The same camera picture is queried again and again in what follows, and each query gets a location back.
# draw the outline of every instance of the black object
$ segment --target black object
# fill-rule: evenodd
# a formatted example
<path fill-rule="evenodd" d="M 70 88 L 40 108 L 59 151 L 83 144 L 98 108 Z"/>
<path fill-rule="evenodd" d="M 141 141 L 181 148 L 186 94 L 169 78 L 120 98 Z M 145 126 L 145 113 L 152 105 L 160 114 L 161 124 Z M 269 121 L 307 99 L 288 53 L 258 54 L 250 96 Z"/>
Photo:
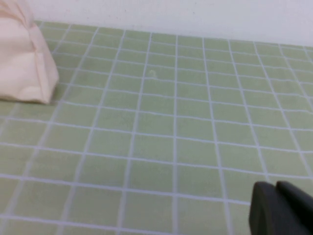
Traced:
<path fill-rule="evenodd" d="M 251 235 L 313 235 L 313 198 L 289 182 L 256 182 L 249 225 Z"/>

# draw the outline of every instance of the pink fabric bag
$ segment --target pink fabric bag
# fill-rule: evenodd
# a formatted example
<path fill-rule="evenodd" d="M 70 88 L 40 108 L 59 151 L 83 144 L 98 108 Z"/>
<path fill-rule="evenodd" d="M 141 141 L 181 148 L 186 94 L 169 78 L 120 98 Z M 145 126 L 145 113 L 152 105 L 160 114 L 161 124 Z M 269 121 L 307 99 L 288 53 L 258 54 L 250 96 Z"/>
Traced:
<path fill-rule="evenodd" d="M 47 104 L 58 80 L 25 0 L 0 0 L 0 99 Z"/>

